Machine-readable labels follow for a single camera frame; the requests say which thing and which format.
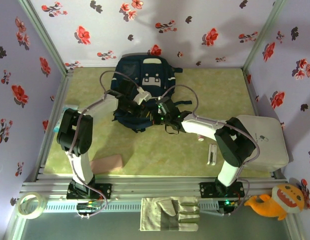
stuffed fish toy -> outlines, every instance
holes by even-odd
[[[304,197],[301,190],[291,184],[280,184],[273,187],[271,196],[262,194],[259,198],[263,202],[258,202],[258,196],[252,196],[244,203],[259,215],[264,217],[278,217],[278,220],[286,218],[287,213],[296,214],[304,208]]]

floral wallpaper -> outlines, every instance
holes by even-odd
[[[0,1],[0,33],[1,240],[37,161],[62,74],[16,0]]]
[[[281,123],[290,158],[283,173],[304,194],[310,239],[310,0],[287,1],[247,74],[259,114]]]
[[[116,66],[131,53],[161,56],[182,68],[242,67],[274,3],[30,1],[67,69]],[[265,59],[271,52],[270,44]]]

blue object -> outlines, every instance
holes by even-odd
[[[59,116],[59,119],[53,129],[53,132],[54,133],[58,133],[59,130],[60,130],[60,126],[61,126],[61,122],[62,122],[62,119],[63,119],[63,116],[64,116],[64,113],[67,109],[73,109],[73,110],[77,110],[79,108],[79,106],[77,105],[71,105],[71,104],[66,104],[63,106],[62,110],[61,110],[61,114]]]
[[[130,55],[122,57],[115,69],[130,77],[144,91],[151,94],[152,97],[162,96],[167,89],[176,84],[175,73],[182,73],[182,68],[174,68],[162,57],[151,55]],[[125,77],[114,73],[110,89],[116,91]],[[172,97],[175,89],[170,90],[166,96]],[[130,100],[138,94],[134,87],[131,91]],[[192,104],[192,101],[179,101],[178,104]],[[157,111],[155,99],[143,102],[150,111]],[[146,128],[153,125],[151,117],[136,117],[129,112],[117,110],[114,113],[114,121],[118,121],[125,127],[132,129],[134,132],[144,132]]]

gray work glove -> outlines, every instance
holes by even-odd
[[[143,198],[140,230],[197,231],[199,212],[198,199],[194,196]]]

clear tape roll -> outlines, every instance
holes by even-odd
[[[37,207],[29,212],[34,200],[37,201]],[[17,201],[17,215],[24,219],[38,218],[44,212],[47,202],[46,198],[37,192],[28,192]]]

